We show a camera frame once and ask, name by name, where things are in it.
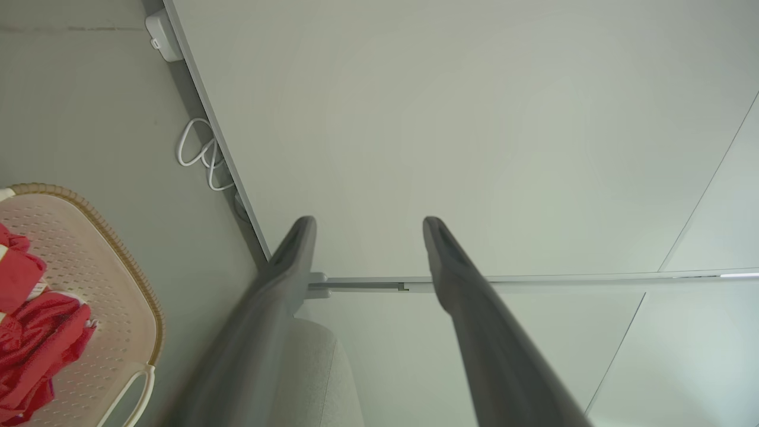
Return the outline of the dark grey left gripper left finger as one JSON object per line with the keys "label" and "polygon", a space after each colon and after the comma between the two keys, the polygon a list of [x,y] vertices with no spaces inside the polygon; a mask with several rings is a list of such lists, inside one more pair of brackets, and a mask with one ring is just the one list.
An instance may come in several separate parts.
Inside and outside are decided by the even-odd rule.
{"label": "dark grey left gripper left finger", "polygon": [[314,217],[296,219],[174,403],[174,426],[267,425],[288,328],[310,283],[316,237]]}

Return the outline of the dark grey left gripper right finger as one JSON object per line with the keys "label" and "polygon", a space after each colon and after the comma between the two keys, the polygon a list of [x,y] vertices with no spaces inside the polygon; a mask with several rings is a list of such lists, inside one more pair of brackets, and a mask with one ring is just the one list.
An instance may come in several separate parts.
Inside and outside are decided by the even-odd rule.
{"label": "dark grey left gripper right finger", "polygon": [[423,221],[435,294],[457,335],[480,426],[588,426],[585,414],[439,217]]}

